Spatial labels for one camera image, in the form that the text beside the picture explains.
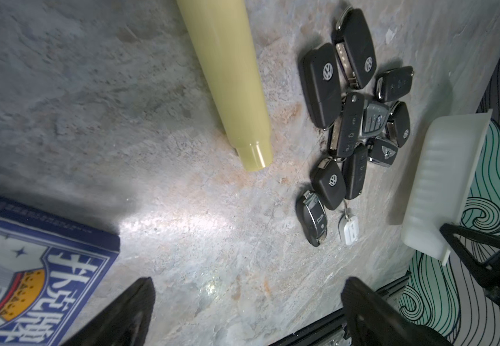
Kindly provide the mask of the white plastic storage box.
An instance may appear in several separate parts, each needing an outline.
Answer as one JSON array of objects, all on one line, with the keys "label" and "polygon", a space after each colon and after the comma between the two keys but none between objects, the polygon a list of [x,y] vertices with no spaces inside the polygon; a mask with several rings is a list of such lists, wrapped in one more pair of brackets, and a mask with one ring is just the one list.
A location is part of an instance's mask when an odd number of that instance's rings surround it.
[{"label": "white plastic storage box", "polygon": [[451,248],[440,227],[461,219],[492,113],[440,117],[425,135],[401,240],[441,265],[447,264]]}]

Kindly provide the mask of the white key tag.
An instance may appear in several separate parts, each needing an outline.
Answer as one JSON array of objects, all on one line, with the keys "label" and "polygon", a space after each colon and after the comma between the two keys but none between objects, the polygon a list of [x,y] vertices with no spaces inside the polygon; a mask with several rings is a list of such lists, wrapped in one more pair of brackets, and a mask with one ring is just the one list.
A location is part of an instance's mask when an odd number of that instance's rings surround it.
[{"label": "white key tag", "polygon": [[339,220],[339,237],[346,246],[353,245],[359,236],[358,217],[352,213],[345,213]]}]

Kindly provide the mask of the black Bentley key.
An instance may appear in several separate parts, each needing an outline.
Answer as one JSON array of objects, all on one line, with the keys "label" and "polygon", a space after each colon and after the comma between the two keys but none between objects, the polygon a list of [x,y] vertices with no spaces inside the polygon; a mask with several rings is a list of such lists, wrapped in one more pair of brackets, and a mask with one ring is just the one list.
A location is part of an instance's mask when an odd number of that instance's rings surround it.
[{"label": "black Bentley key", "polygon": [[366,146],[369,162],[382,167],[392,166],[399,150],[392,141],[380,136],[369,138]]}]

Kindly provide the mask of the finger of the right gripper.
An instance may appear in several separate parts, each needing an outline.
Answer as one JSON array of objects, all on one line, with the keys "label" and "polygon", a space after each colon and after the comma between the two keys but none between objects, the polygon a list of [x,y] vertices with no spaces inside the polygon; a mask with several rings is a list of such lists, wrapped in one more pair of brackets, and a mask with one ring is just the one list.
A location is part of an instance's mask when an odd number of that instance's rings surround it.
[{"label": "finger of the right gripper", "polygon": [[[440,227],[440,233],[475,281],[483,288],[485,296],[500,307],[500,236],[449,223]],[[490,246],[497,251],[485,260],[476,259],[462,243],[463,240]]]}]

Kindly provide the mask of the black key silver trim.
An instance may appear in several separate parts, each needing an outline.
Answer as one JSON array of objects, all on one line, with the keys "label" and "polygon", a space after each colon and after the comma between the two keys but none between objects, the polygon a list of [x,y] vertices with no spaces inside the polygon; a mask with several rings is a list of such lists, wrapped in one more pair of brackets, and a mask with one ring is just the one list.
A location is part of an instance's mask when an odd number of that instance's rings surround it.
[{"label": "black key silver trim", "polygon": [[327,216],[319,196],[306,190],[297,200],[296,213],[308,242],[319,247],[327,236]]}]

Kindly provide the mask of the black flip key buttons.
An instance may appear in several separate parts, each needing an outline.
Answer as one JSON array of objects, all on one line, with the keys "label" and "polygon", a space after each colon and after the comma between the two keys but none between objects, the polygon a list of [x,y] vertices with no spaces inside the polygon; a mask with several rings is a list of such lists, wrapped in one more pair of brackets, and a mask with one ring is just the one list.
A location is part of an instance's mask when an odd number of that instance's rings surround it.
[{"label": "black flip key buttons", "polygon": [[368,148],[358,145],[353,154],[348,157],[342,168],[346,185],[346,200],[352,200],[361,195],[367,172]]}]

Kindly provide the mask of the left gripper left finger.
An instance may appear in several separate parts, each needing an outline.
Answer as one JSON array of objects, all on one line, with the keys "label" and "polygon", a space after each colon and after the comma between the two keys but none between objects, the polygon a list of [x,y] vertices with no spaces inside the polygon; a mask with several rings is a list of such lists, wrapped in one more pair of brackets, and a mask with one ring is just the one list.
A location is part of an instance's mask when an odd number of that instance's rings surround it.
[{"label": "left gripper left finger", "polygon": [[139,278],[64,344],[144,345],[155,302],[152,278]]}]

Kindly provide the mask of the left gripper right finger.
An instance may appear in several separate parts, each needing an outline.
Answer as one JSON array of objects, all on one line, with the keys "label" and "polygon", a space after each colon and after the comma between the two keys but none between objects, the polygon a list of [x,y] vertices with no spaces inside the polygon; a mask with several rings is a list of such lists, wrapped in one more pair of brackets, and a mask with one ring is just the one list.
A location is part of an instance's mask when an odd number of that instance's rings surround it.
[{"label": "left gripper right finger", "polygon": [[449,345],[433,329],[405,320],[359,278],[346,280],[342,304],[353,345]]}]

